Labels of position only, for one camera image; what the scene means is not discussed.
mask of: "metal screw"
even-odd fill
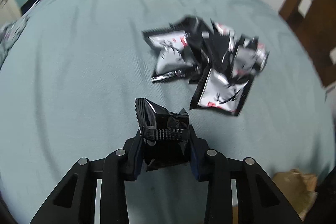
[[[117,156],[122,156],[122,155],[125,155],[126,151],[124,149],[118,149],[115,154]]]
[[[253,165],[255,163],[254,159],[252,158],[246,158],[245,162],[248,164],[248,165]]]
[[[216,150],[213,150],[213,149],[209,149],[208,151],[207,151],[207,154],[209,155],[209,156],[216,156],[216,154],[217,154],[217,152],[216,152]]]
[[[80,158],[79,160],[78,160],[78,164],[79,165],[85,165],[87,163],[87,158]]]

